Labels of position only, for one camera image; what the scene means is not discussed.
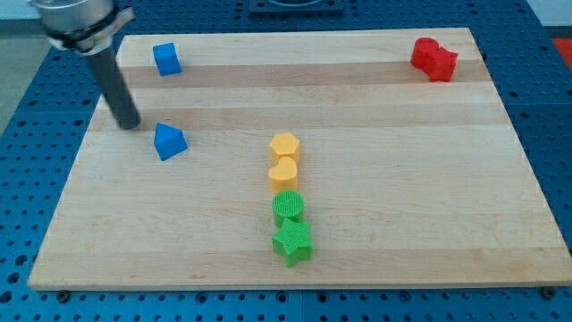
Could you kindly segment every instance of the yellow block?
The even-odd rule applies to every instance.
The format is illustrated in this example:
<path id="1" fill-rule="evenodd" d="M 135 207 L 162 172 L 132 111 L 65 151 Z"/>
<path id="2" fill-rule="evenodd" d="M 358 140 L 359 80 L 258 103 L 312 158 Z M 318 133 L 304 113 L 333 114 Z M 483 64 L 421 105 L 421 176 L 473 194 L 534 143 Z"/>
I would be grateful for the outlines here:
<path id="1" fill-rule="evenodd" d="M 300 141 L 292 133 L 274 135 L 270 141 L 270 157 L 276 165 L 281 157 L 291 157 L 295 162 L 300 160 Z"/>
<path id="2" fill-rule="evenodd" d="M 278 164 L 268 171 L 268 177 L 273 193 L 298 189 L 298 167 L 291 157 L 281 157 Z"/>

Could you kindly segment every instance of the gray floor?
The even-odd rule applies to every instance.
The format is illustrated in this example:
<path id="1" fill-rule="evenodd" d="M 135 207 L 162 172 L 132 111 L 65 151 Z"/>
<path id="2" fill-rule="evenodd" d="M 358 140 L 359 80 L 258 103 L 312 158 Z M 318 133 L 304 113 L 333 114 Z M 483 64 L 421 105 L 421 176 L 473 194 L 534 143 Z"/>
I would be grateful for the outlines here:
<path id="1" fill-rule="evenodd" d="M 44 61 L 45 38 L 0 38 L 0 135 Z"/>

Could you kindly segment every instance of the green block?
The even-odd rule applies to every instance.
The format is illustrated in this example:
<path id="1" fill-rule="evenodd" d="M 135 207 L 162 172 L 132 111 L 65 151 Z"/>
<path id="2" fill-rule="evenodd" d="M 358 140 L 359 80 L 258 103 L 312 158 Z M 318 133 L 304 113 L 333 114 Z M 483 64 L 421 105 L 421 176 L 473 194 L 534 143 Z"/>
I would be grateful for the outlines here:
<path id="1" fill-rule="evenodd" d="M 276 227 L 282 227 L 284 218 L 299 223 L 302 221 L 304 199 L 295 191 L 282 191 L 274 196 L 272 209 Z"/>
<path id="2" fill-rule="evenodd" d="M 286 258 L 286 265 L 293 267 L 300 260 L 312 259 L 310 223 L 295 223 L 284 218 L 282 228 L 272 237 L 274 252 Z"/>

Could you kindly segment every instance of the toy block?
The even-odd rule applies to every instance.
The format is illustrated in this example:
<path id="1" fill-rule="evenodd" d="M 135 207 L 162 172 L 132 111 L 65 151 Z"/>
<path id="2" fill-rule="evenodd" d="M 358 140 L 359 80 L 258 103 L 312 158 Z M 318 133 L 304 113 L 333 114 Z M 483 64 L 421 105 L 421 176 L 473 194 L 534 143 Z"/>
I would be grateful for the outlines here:
<path id="1" fill-rule="evenodd" d="M 270 157 L 277 165 L 281 157 L 291 157 L 295 162 L 300 159 L 300 141 L 292 133 L 276 134 L 270 141 Z"/>
<path id="2" fill-rule="evenodd" d="M 427 56 L 423 71 L 431 81 L 450 81 L 457 66 L 457 53 L 441 47 Z"/>
<path id="3" fill-rule="evenodd" d="M 288 267 L 293 267 L 300 260 L 312 259 L 314 246 L 309 232 L 310 223 L 296 223 L 284 218 L 282 228 L 272 237 L 273 251 L 286 258 Z"/>
<path id="4" fill-rule="evenodd" d="M 158 123 L 155 127 L 154 144 L 161 161 L 187 149 L 182 131 L 163 123 Z"/>
<path id="5" fill-rule="evenodd" d="M 437 49 L 439 49 L 437 40 L 433 38 L 419 38 L 413 48 L 411 64 L 418 69 L 423 69 L 427 56 L 436 52 Z"/>
<path id="6" fill-rule="evenodd" d="M 181 72 L 179 59 L 173 43 L 153 46 L 153 56 L 161 76 L 167 76 Z"/>
<path id="7" fill-rule="evenodd" d="M 291 157 L 281 157 L 278 164 L 268 171 L 272 193 L 298 189 L 298 167 Z"/>
<path id="8" fill-rule="evenodd" d="M 282 227 L 284 219 L 299 223 L 302 221 L 304 199 L 295 191 L 282 191 L 274 196 L 272 209 L 274 212 L 274 223 L 278 228 Z"/>

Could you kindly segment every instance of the wood grain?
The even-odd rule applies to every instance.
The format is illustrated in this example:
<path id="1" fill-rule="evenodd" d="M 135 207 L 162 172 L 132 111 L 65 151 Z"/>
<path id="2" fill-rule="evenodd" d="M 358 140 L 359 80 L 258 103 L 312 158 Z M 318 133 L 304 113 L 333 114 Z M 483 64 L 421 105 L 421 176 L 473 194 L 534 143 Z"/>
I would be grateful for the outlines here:
<path id="1" fill-rule="evenodd" d="M 452 83 L 409 66 L 427 35 L 459 52 Z M 147 54 L 170 41 L 184 73 L 158 78 Z M 119 55 L 143 123 L 118 130 L 100 100 L 32 287 L 572 284 L 572 258 L 468 30 L 128 36 Z M 156 122 L 182 128 L 189 150 L 160 162 Z M 294 268 L 271 244 L 268 143 L 282 131 L 302 143 L 315 243 Z"/>

